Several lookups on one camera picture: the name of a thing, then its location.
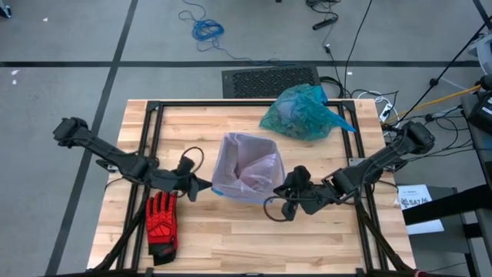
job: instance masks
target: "paper sign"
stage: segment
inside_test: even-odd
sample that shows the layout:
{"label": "paper sign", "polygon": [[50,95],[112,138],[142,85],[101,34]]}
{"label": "paper sign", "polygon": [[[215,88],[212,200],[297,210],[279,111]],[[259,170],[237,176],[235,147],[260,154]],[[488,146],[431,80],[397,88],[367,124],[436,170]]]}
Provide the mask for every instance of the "paper sign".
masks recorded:
{"label": "paper sign", "polygon": [[[426,185],[400,185],[398,198],[402,210],[432,201]],[[408,235],[444,231],[439,219],[407,226]]]}

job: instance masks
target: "concrete floor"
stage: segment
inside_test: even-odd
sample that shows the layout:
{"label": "concrete floor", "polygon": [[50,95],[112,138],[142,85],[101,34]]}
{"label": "concrete floor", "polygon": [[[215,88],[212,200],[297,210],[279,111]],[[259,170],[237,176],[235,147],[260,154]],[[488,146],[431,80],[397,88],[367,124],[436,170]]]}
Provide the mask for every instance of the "concrete floor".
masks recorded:
{"label": "concrete floor", "polygon": [[[129,98],[221,98],[221,70],[237,67],[116,68],[115,57],[128,8],[136,3],[122,61],[229,61],[223,52],[197,52],[190,35],[191,23],[178,19],[189,8],[171,0],[63,1],[10,0],[14,17],[0,19],[0,275],[44,275],[74,185],[83,151],[67,151],[52,140],[52,130],[62,117],[78,116],[92,124],[96,110],[104,117],[99,135],[115,143],[125,103]],[[321,48],[327,29],[311,26],[323,19],[301,0],[194,0],[208,10],[208,18],[225,28],[221,45],[237,56],[255,60],[327,61]],[[352,45],[368,1],[343,0],[334,6],[340,19],[328,39],[334,57],[344,61]],[[492,14],[492,3],[485,3]],[[200,11],[191,8],[197,16]],[[347,88],[379,92],[400,90],[397,108],[406,110],[482,24],[469,0],[374,1],[362,28],[352,61],[403,61],[402,67],[350,67]],[[460,60],[473,60],[462,55]],[[49,68],[46,63],[25,67],[22,62],[69,62]],[[92,63],[94,68],[70,62]],[[20,69],[16,75],[12,71]],[[318,68],[320,75],[334,76],[332,67]],[[481,77],[477,67],[452,68],[447,78],[472,86]],[[101,92],[110,93],[107,106],[100,105]],[[335,88],[326,87],[329,96]],[[441,84],[426,97],[431,100],[457,89]],[[457,99],[434,106],[441,110]],[[463,125],[462,119],[455,120]],[[429,125],[437,146],[453,133]],[[460,134],[460,141],[470,135]],[[107,174],[91,163],[58,273],[85,269],[98,220]],[[477,156],[465,152],[446,158],[421,159],[397,174],[400,183],[468,189],[484,182]],[[483,243],[477,241],[480,270],[490,272]],[[426,252],[413,245],[420,269],[431,270],[456,262],[461,255]],[[467,275],[465,265],[442,271]]]}

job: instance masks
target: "plastic bag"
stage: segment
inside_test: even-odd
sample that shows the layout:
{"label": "plastic bag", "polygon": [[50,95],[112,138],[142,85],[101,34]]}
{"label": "plastic bag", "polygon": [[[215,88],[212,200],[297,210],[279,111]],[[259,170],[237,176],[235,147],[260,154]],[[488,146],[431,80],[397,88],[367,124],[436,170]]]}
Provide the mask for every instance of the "plastic bag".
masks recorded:
{"label": "plastic bag", "polygon": [[327,101],[319,85],[288,88],[270,106],[260,127],[306,141],[324,139],[337,126],[355,132],[354,127],[324,106]]}
{"label": "plastic bag", "polygon": [[285,179],[277,144],[268,138],[228,133],[212,176],[212,190],[233,199],[263,203]]}

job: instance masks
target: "black floor mat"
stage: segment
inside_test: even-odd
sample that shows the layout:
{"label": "black floor mat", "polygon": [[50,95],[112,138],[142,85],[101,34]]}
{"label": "black floor mat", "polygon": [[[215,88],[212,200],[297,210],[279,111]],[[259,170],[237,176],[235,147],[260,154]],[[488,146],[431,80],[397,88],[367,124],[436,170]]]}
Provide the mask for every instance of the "black floor mat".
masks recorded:
{"label": "black floor mat", "polygon": [[315,66],[282,66],[222,72],[224,98],[277,98],[295,85],[320,85]]}

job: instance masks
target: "work glove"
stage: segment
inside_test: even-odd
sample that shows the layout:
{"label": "work glove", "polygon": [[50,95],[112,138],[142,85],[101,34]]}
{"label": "work glove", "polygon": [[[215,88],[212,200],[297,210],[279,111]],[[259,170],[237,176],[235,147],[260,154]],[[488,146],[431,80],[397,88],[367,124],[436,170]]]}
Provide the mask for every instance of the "work glove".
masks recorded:
{"label": "work glove", "polygon": [[178,220],[176,192],[158,192],[147,200],[148,254],[154,256],[154,265],[164,265],[176,258],[178,250]]}

